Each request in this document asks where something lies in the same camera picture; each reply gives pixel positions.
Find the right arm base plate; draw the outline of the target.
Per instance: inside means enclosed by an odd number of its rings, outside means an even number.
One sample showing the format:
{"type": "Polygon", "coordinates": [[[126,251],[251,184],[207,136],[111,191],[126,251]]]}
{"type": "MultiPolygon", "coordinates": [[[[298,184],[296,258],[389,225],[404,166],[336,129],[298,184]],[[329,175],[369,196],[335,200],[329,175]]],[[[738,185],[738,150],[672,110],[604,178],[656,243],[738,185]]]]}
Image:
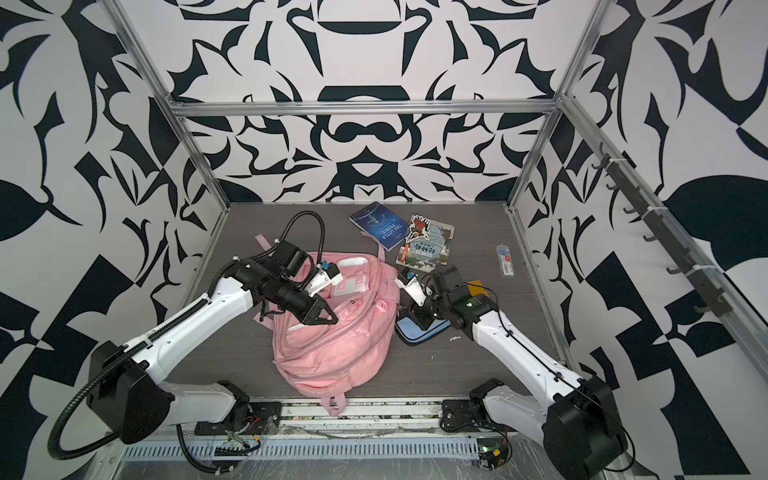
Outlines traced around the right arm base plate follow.
{"type": "Polygon", "coordinates": [[[480,432],[485,430],[519,433],[514,427],[510,410],[504,404],[489,406],[476,399],[448,399],[441,403],[439,428],[448,433],[480,432]]]}

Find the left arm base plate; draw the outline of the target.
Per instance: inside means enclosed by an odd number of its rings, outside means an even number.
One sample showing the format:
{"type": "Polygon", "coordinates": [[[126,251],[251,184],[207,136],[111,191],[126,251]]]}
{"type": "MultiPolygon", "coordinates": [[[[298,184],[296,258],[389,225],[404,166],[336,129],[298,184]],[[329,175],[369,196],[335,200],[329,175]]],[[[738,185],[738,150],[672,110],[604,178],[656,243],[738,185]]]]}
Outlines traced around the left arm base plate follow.
{"type": "Polygon", "coordinates": [[[226,432],[238,435],[261,435],[280,425],[283,404],[277,401],[238,402],[230,413],[218,423],[198,422],[197,436],[217,436],[226,432]]]}

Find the illustrated comic book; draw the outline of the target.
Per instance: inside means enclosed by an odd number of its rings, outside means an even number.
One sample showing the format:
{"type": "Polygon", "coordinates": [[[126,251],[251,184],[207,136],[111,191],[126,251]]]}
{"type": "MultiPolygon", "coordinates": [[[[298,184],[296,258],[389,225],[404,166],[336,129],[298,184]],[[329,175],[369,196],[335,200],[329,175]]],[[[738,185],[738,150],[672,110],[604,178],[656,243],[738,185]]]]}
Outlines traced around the illustrated comic book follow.
{"type": "Polygon", "coordinates": [[[454,235],[453,225],[412,214],[396,264],[424,273],[446,265],[454,235]]]}

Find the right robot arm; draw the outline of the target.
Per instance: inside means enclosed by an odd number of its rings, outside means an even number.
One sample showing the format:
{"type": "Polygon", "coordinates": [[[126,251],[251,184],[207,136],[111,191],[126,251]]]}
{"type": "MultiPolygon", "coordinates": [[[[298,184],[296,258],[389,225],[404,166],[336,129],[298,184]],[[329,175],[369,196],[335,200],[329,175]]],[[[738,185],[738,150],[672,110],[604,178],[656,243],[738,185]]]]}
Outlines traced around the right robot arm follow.
{"type": "Polygon", "coordinates": [[[526,337],[502,311],[488,288],[471,292],[453,265],[424,277],[408,268],[398,287],[412,300],[409,317],[431,323],[446,320],[493,354],[528,390],[522,397],[509,386],[487,381],[474,401],[493,427],[509,427],[543,447],[565,479],[591,479],[608,471],[635,445],[620,419],[612,389],[562,365],[526,337]]]}

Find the pink student backpack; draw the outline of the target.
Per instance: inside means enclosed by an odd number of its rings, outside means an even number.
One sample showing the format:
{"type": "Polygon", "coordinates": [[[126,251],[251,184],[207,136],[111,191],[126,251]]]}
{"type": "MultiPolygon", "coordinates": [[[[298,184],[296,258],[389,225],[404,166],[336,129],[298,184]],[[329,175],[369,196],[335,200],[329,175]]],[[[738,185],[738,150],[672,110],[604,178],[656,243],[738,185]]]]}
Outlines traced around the pink student backpack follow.
{"type": "Polygon", "coordinates": [[[371,380],[386,359],[400,290],[382,246],[375,254],[326,252],[322,258],[342,275],[317,293],[337,323],[306,326],[289,312],[274,311],[273,304],[261,306],[254,321],[272,331],[273,363],[282,377],[337,417],[346,408],[345,394],[371,380]]]}

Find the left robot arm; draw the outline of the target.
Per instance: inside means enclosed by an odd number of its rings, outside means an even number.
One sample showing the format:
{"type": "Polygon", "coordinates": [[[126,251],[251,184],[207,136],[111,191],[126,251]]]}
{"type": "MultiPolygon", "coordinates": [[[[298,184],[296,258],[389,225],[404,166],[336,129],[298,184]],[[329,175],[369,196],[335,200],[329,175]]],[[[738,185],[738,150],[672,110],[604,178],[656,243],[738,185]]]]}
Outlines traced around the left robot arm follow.
{"type": "Polygon", "coordinates": [[[339,267],[284,242],[261,259],[228,262],[209,290],[159,326],[122,346],[108,342],[94,353],[95,385],[87,406],[125,444],[158,428],[186,423],[227,423],[243,408],[231,383],[174,384],[172,371],[224,325],[262,302],[301,324],[332,325],[338,318],[320,291],[342,279],[339,267]]]}

